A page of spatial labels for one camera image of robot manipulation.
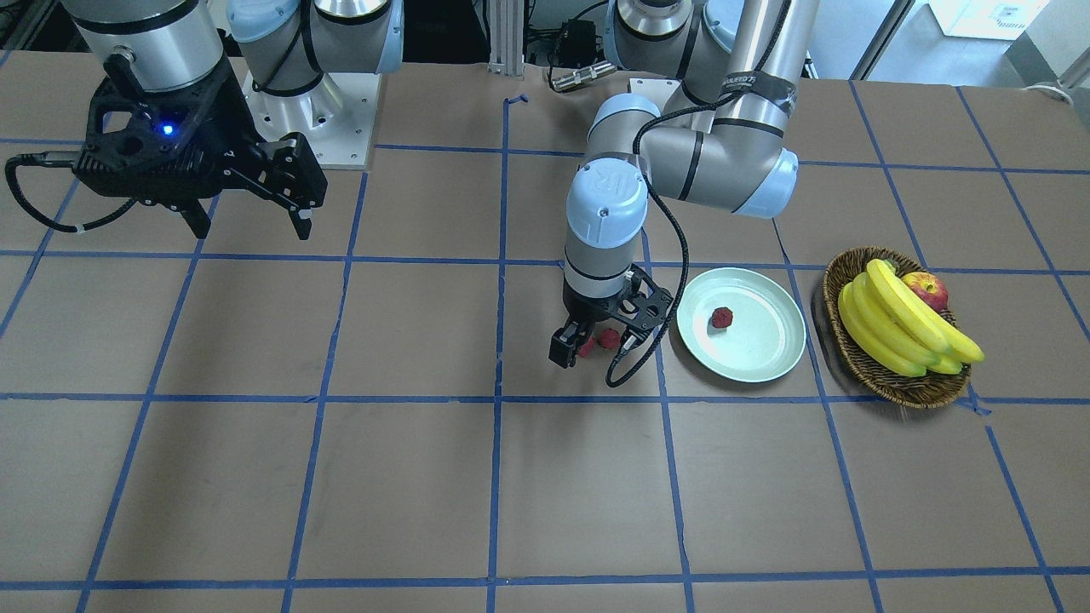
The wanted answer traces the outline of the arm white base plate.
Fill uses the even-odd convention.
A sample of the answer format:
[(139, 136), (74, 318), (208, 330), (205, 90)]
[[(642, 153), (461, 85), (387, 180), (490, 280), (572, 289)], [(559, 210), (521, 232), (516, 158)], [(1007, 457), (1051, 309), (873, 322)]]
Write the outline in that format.
[(370, 167), (384, 77), (370, 73), (324, 75), (315, 89), (291, 97), (253, 91), (243, 82), (250, 116), (261, 136), (305, 135), (324, 169), (363, 171)]
[(632, 77), (629, 80), (629, 92), (638, 95), (642, 95), (649, 100), (654, 98), (668, 98), (677, 91), (680, 83), (677, 80), (666, 80), (666, 79), (637, 79)]

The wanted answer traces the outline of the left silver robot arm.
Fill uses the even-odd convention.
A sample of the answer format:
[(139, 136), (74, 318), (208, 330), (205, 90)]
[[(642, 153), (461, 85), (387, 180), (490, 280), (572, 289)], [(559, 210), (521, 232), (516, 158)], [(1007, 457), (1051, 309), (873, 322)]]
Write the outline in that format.
[(623, 70), (674, 80), (664, 104), (635, 93), (600, 106), (567, 195), (562, 302), (550, 338), (562, 368), (600, 323), (622, 325), (618, 357), (657, 345), (680, 291), (637, 264), (650, 204), (665, 199), (768, 220), (791, 194), (798, 158), (783, 135), (795, 109), (815, 1), (611, 1), (604, 48)]

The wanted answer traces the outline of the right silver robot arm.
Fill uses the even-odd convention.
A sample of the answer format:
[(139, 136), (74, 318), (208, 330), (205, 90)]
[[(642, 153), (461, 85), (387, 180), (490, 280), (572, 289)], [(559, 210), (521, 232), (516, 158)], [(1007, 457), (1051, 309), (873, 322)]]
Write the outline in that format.
[(198, 239), (203, 199), (245, 190), (310, 237), (328, 182), (315, 140), (352, 133), (336, 73), (393, 72), (404, 58), (401, 1), (230, 1), (242, 85), (205, 1), (66, 1), (105, 80), (82, 151), (66, 166), (102, 197), (175, 212)]

